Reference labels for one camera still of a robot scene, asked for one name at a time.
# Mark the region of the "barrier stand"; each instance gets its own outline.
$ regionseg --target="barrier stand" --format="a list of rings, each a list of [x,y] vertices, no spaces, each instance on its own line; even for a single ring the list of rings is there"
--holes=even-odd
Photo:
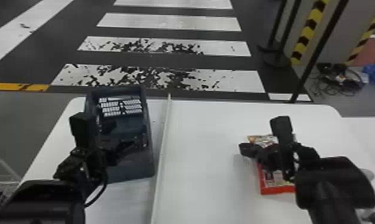
[[[280,21],[282,20],[283,11],[286,7],[287,0],[282,0],[278,14],[276,16],[276,21],[274,27],[272,28],[271,35],[269,36],[269,40],[267,43],[259,43],[257,44],[257,48],[260,52],[277,52],[278,48],[275,46],[275,37],[276,33],[278,32]]]
[[[295,3],[293,5],[292,11],[289,16],[289,20],[286,24],[286,29],[283,33],[283,37],[279,46],[279,49],[276,53],[266,53],[263,56],[265,64],[272,66],[272,67],[288,67],[292,65],[292,61],[290,58],[286,57],[284,55],[284,47],[286,46],[287,39],[289,38],[290,31],[292,30],[293,23],[296,20],[297,12],[299,11],[301,5],[301,0],[295,0]]]
[[[319,44],[317,45],[317,48],[315,49],[307,67],[304,70],[303,76],[301,77],[299,84],[295,92],[293,93],[291,99],[288,101],[288,103],[294,104],[297,101],[297,97],[299,96],[301,90],[304,88],[305,82],[307,81],[309,75],[311,74],[312,69],[314,69],[314,66],[317,63],[318,58],[320,57],[320,54],[322,53],[322,50],[324,49],[327,41],[329,40],[329,37],[332,34],[334,28],[336,27],[337,22],[339,21],[340,17],[342,16],[348,2],[349,0],[340,0],[339,4],[337,5],[332,18],[328,26],[326,27],[326,30],[324,34],[322,35]]]

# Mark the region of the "floor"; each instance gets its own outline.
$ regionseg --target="floor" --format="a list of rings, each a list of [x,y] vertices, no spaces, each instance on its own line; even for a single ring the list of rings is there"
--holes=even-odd
[[[0,0],[0,89],[281,101],[293,69],[263,64],[279,0]],[[301,101],[311,101],[305,94]]]

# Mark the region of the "black cable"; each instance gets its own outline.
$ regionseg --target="black cable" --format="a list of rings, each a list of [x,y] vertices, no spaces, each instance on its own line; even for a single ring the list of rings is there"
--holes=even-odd
[[[107,189],[107,186],[108,186],[108,173],[106,171],[103,171],[103,187],[91,201],[84,204],[84,208],[87,208],[90,205],[94,204],[99,199],[99,197],[104,193],[105,189]]]
[[[359,79],[359,82],[364,86],[364,82],[362,81],[361,77],[356,74],[355,72],[349,70],[351,73],[356,75],[356,77]],[[314,82],[310,86],[309,91],[314,94],[316,97],[321,96],[324,98],[324,94],[329,96],[335,96],[337,94],[341,94],[346,97],[353,97],[356,94],[356,90],[348,90],[345,89],[344,86],[337,86],[332,85],[329,83],[326,83],[324,79],[326,78],[326,74],[318,73],[318,75],[310,77],[310,79],[313,79]]]

